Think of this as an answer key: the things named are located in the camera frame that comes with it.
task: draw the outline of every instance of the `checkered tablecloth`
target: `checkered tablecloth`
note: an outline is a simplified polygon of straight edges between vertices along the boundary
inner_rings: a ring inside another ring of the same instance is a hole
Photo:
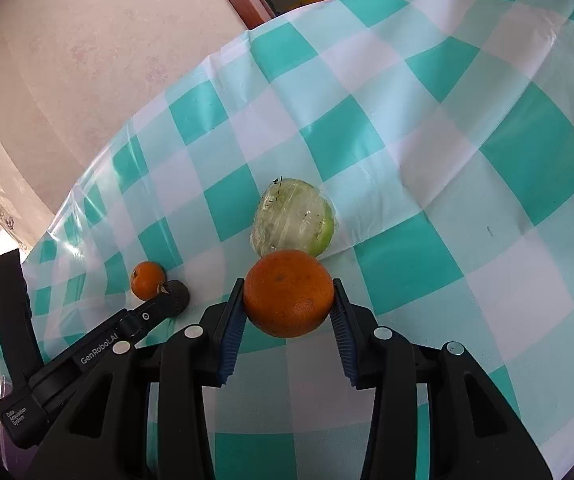
[[[135,305],[143,260],[192,291],[145,343],[198,321],[256,261],[254,208],[279,176],[333,202],[321,260],[350,300],[412,342],[461,341],[561,478],[574,463],[574,0],[329,0],[209,56],[116,134],[24,263],[44,357]],[[355,480],[372,401],[344,377],[329,322],[291,340],[248,324],[235,374],[205,389],[216,475]]]

